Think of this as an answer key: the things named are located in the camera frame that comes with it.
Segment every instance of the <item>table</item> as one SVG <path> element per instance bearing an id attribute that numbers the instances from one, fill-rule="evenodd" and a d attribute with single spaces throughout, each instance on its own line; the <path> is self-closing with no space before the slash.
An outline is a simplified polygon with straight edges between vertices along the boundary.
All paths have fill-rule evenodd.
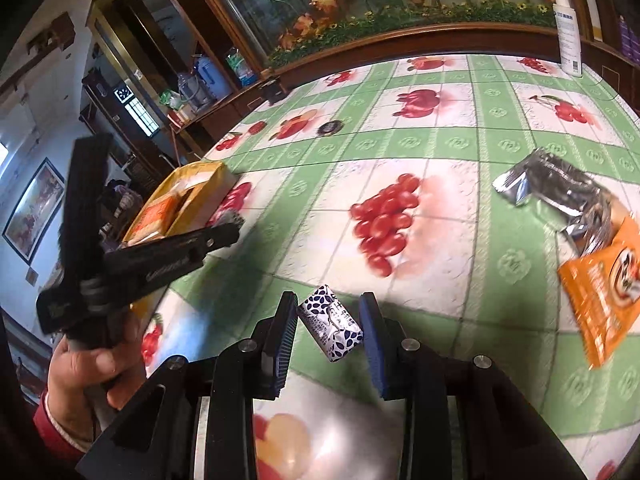
<path id="1" fill-rule="evenodd" d="M 560 100 L 587 121 L 569 121 Z M 334 120 L 342 129 L 319 136 Z M 370 290 L 438 352 L 491 356 L 596 478 L 640 433 L 640 323 L 589 371 L 556 275 L 568 244 L 535 204 L 514 208 L 492 180 L 544 146 L 639 211 L 639 124 L 588 67 L 574 78 L 510 56 L 381 62 L 261 105 L 235 127 L 235 143 L 207 154 L 252 185 L 240 241 L 171 286 L 148 329 L 161 333 L 149 371 L 171 354 L 205 358 L 249 336 L 284 290 L 302 301 L 327 284 L 352 312 Z M 407 210 L 407 247 L 379 277 L 348 211 L 405 173 L 421 179 L 420 205 Z M 258 458 L 283 480 L 394 478 L 402 410 L 378 399 L 362 348 L 330 363 L 299 323 L 282 396 L 255 402 Z"/>

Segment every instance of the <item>framed floral picture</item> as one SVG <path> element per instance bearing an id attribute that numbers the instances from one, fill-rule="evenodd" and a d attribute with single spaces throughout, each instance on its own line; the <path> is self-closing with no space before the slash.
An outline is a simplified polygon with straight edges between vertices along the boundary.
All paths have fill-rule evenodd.
<path id="1" fill-rule="evenodd" d="M 27 264 L 33 260 L 42 236 L 62 203 L 64 192 L 65 179 L 45 158 L 2 231 L 2 237 Z"/>

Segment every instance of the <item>orange package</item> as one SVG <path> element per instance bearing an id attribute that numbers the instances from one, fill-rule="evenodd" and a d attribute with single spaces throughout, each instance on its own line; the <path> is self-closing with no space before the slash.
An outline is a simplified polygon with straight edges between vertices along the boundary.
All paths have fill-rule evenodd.
<path id="1" fill-rule="evenodd" d="M 131 227 L 127 245 L 149 242 L 164 236 L 174 221 L 175 210 L 180 202 L 180 194 L 172 190 L 152 203 L 145 205 Z"/>
<path id="2" fill-rule="evenodd" d="M 640 230 L 627 216 L 609 247 L 558 269 L 591 367 L 605 363 L 640 314 L 639 257 Z"/>

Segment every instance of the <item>blue thermos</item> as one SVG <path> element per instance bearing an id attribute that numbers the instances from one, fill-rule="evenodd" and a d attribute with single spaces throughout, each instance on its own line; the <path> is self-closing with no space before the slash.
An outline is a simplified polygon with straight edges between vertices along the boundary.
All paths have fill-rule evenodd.
<path id="1" fill-rule="evenodd" d="M 196 62 L 196 70 L 209 91 L 220 101 L 231 94 L 231 87 L 218 67 L 206 56 L 201 56 Z"/>

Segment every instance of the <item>red sleeve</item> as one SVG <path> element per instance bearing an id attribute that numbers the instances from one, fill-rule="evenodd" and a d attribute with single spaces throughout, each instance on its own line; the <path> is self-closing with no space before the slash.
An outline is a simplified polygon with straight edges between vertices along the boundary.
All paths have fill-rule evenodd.
<path id="1" fill-rule="evenodd" d="M 78 460 L 82 458 L 84 453 L 69 444 L 62 435 L 58 433 L 58 430 L 49 420 L 47 412 L 44 409 L 46 395 L 47 391 L 45 390 L 40 397 L 38 409 L 36 410 L 35 415 L 33 415 L 33 423 L 35 424 L 41 439 L 44 441 L 45 446 L 47 446 L 47 449 L 49 449 L 49 451 L 60 460 L 64 460 L 71 465 L 75 465 Z"/>

